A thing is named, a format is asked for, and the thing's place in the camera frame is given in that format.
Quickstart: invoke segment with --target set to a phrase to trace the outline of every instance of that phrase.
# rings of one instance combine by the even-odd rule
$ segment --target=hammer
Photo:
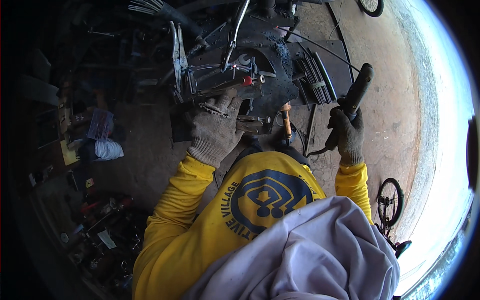
[[[283,128],[285,128],[285,137],[287,139],[287,146],[290,146],[290,140],[292,138],[292,128],[290,127],[290,118],[288,117],[288,111],[291,109],[290,101],[285,103],[280,111],[282,113]]]

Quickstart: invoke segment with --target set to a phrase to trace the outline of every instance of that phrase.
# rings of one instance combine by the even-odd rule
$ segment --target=white bag
[[[95,161],[104,161],[119,158],[123,156],[123,149],[121,145],[111,139],[105,142],[95,142],[95,154],[99,158]]]

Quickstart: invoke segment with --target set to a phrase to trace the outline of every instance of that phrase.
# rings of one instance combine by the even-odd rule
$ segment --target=bicycle wheel
[[[387,178],[380,187],[378,196],[378,216],[382,224],[391,228],[403,213],[403,191],[394,178]]]
[[[384,0],[359,0],[359,4],[370,17],[379,17],[384,12]]]

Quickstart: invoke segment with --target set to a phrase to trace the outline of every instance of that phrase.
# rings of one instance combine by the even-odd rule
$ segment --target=bundle of welding rods
[[[131,0],[131,5],[128,9],[136,12],[143,12],[149,15],[154,15],[163,7],[162,0]]]
[[[315,95],[318,104],[332,103],[332,99],[326,88],[325,79],[322,77],[317,63],[308,52],[302,59],[296,60],[297,66],[305,74],[309,89]]]

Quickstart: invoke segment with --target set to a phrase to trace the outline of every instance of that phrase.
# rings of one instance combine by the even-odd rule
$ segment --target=rubber tire
[[[361,3],[361,0],[358,0],[360,7],[363,9],[363,11],[369,15],[370,17],[380,17],[380,15],[384,12],[384,0],[378,0],[377,4],[377,9],[374,12],[369,12],[364,6],[363,3]]]
[[[380,218],[380,221],[382,222],[383,225],[385,225],[387,228],[390,228],[392,227],[393,225],[395,225],[398,220],[400,219],[400,217],[402,216],[402,213],[403,213],[403,199],[404,199],[404,194],[403,194],[403,190],[400,188],[400,184],[398,184],[398,181],[395,179],[395,178],[387,178],[383,183],[382,183],[382,186],[380,187],[379,189],[379,192],[378,192],[378,196],[379,197],[381,194],[382,194],[382,190],[384,189],[384,186],[388,183],[388,182],[391,182],[393,183],[393,185],[395,186],[396,188],[396,192],[398,193],[398,206],[396,208],[396,211],[395,211],[395,214],[394,216],[392,217],[391,220],[388,221],[388,223],[386,224],[386,222],[382,219],[381,215],[383,212],[380,212],[381,209],[380,209],[380,205],[377,205],[377,210],[378,210],[378,217]]]

